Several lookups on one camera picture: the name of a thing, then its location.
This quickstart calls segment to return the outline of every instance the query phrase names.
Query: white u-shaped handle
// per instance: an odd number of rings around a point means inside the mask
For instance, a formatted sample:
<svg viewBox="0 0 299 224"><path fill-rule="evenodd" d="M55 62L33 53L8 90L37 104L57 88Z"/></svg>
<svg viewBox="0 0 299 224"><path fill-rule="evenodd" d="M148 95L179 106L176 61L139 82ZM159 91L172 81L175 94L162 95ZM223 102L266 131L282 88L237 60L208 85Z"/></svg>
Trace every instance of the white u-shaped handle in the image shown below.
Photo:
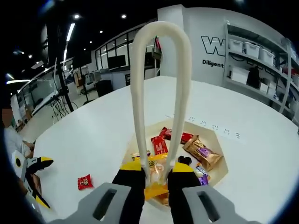
<svg viewBox="0 0 299 224"><path fill-rule="evenodd" d="M143 73L146 45L156 35L160 37L165 35L171 37L176 46L178 68L174 121L170 148L163 173L165 182L169 172L174 167L178 145L183 133L183 125L191 83L192 56L191 44L188 36L175 24L164 21L152 22L140 29L135 36L131 62L131 94L140 162L141 167L146 174L147 180L150 179L150 168L145 142Z"/></svg>

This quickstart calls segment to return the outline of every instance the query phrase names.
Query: snack packet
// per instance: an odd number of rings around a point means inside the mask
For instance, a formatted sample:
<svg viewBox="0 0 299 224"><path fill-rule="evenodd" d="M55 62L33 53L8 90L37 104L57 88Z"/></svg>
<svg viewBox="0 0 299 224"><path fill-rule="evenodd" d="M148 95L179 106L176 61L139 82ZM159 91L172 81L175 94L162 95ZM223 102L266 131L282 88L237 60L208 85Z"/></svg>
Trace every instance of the snack packet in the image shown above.
<svg viewBox="0 0 299 224"><path fill-rule="evenodd" d="M165 142L163 136L157 136L157 137L151 138L150 140L153 143L156 155L168 153L167 145L166 145L166 142Z"/></svg>
<svg viewBox="0 0 299 224"><path fill-rule="evenodd" d="M167 153L148 157L150 168L150 183L144 190L145 200L168 193L167 184L162 183L162 172L166 164Z"/></svg>
<svg viewBox="0 0 299 224"><path fill-rule="evenodd" d="M134 161L136 157L140 157L139 153L131 153L132 160Z"/></svg>
<svg viewBox="0 0 299 224"><path fill-rule="evenodd" d="M209 185L209 181L207 179L207 175L204 174L202 177L198 178L199 179L199 182L200 182L200 185L203 186L203 185Z"/></svg>
<svg viewBox="0 0 299 224"><path fill-rule="evenodd" d="M158 195L155 197L162 205L169 206L169 193Z"/></svg>
<svg viewBox="0 0 299 224"><path fill-rule="evenodd" d="M201 178L203 175L207 176L207 179L210 181L211 176L203 169L202 164L199 162L195 168L195 174L198 178Z"/></svg>
<svg viewBox="0 0 299 224"><path fill-rule="evenodd" d="M170 140L171 133L172 133L172 130L170 128L163 127L159 136L164 136L164 138L166 140ZM190 138L192 138L192 136L193 136L193 134L183 132L180 143L185 144Z"/></svg>
<svg viewBox="0 0 299 224"><path fill-rule="evenodd" d="M211 149L207 148L199 140L198 135L194 135L186 144L184 144L183 149L200 161L203 168L207 171L213 169L222 157L222 155L214 153Z"/></svg>
<svg viewBox="0 0 299 224"><path fill-rule="evenodd" d="M93 188L92 180L90 174L84 177L78 178L78 189L83 190L85 188Z"/></svg>

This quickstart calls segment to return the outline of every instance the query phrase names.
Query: monitor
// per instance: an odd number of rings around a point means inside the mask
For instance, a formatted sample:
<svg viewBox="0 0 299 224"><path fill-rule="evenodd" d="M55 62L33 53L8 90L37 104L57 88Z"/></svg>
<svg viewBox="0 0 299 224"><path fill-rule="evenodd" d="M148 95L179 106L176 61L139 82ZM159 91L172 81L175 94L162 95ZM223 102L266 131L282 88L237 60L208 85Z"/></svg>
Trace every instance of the monitor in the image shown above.
<svg viewBox="0 0 299 224"><path fill-rule="evenodd" d="M124 55L108 57L107 61L109 69L119 68L126 65L126 57Z"/></svg>

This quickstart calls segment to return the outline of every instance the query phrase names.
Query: purple candy wrapper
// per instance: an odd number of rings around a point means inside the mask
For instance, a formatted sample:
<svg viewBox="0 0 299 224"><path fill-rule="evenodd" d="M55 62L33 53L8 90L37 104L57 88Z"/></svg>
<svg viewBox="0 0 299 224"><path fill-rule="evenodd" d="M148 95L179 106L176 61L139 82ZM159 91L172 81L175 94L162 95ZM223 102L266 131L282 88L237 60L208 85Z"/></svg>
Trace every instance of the purple candy wrapper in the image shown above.
<svg viewBox="0 0 299 224"><path fill-rule="evenodd" d="M207 175L203 174L202 177L199 178L199 182L202 185L209 185L209 181L207 180Z"/></svg>

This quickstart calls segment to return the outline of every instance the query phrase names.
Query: logo on wall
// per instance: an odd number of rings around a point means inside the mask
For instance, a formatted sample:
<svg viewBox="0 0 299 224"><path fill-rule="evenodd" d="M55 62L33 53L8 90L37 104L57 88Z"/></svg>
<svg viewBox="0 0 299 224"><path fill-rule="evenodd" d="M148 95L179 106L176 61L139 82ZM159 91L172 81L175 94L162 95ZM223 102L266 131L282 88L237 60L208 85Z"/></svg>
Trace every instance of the logo on wall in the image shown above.
<svg viewBox="0 0 299 224"><path fill-rule="evenodd" d="M207 54L214 55L215 52L219 56L225 56L225 39L222 41L218 37L201 36L201 40L205 46Z"/></svg>

